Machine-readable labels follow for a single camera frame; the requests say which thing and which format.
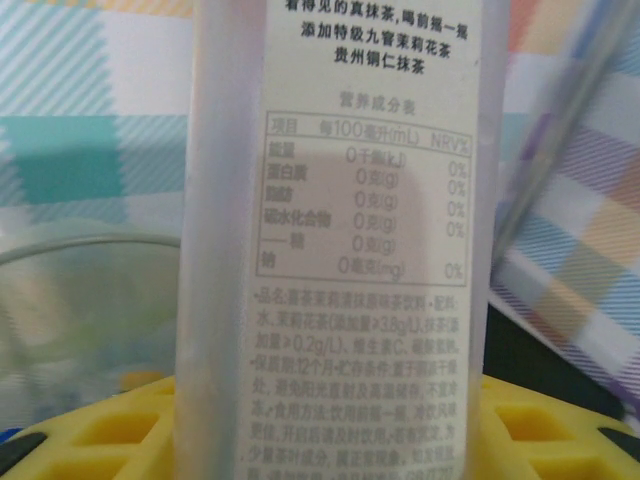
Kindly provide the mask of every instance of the checkered cloth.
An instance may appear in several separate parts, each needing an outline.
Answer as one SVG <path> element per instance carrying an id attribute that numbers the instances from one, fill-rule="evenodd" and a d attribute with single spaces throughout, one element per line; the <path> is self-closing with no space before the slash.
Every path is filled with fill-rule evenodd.
<path id="1" fill-rule="evenodd" d="M 512 0 L 505 161 L 589 1 Z M 0 234 L 67 217 L 179 232 L 191 12 L 192 0 L 0 1 Z M 638 77 L 640 31 L 494 293 L 640 410 Z"/>
<path id="2" fill-rule="evenodd" d="M 191 13 L 0 1 L 0 234 L 66 217 L 179 233 Z"/>
<path id="3" fill-rule="evenodd" d="M 514 0 L 503 160 L 586 0 Z M 640 23 L 493 289 L 508 313 L 640 415 Z"/>

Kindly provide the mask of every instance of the bottle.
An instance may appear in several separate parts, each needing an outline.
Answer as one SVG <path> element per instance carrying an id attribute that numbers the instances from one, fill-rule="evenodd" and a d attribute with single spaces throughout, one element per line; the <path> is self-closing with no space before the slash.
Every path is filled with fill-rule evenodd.
<path id="1" fill-rule="evenodd" d="M 197 3 L 176 478 L 469 470 L 508 5 Z"/>

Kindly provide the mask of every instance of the bottle label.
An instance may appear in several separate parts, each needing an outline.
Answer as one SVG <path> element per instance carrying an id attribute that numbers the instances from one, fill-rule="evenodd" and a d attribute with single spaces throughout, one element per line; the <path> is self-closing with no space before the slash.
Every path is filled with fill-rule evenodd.
<path id="1" fill-rule="evenodd" d="M 466 454 L 482 2 L 268 2 L 238 480 Z"/>

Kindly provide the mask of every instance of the yellow ice cube tray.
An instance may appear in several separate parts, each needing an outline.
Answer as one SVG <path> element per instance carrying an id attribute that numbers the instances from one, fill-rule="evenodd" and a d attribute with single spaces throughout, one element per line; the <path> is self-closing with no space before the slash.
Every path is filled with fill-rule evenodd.
<path id="1" fill-rule="evenodd" d="M 171 479 L 173 393 L 169 378 L 24 430 L 16 442 L 46 439 L 2 480 Z M 488 377 L 480 408 L 475 479 L 640 479 L 638 450 L 602 431 L 633 448 L 623 423 Z"/>

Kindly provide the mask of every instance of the nutrition facts table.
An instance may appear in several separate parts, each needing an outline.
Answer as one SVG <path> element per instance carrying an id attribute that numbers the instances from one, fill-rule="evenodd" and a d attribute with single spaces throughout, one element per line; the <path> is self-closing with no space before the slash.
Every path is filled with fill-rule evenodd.
<path id="1" fill-rule="evenodd" d="M 266 128 L 257 276 L 466 286 L 471 136 L 302 112 Z"/>

